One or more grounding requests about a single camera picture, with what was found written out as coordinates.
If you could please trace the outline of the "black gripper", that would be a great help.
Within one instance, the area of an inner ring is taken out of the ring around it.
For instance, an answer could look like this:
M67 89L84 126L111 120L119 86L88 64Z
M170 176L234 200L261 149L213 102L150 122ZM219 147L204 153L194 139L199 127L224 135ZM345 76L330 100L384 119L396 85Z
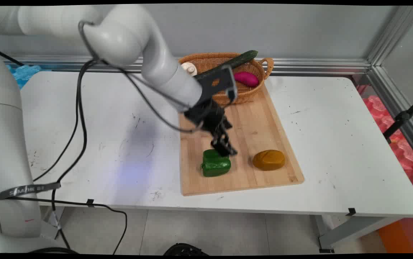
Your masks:
M237 151L232 146L228 130L231 123L225 115L225 109L212 99L208 99L184 112L185 118L202 131L213 136L212 147L221 157L236 156Z

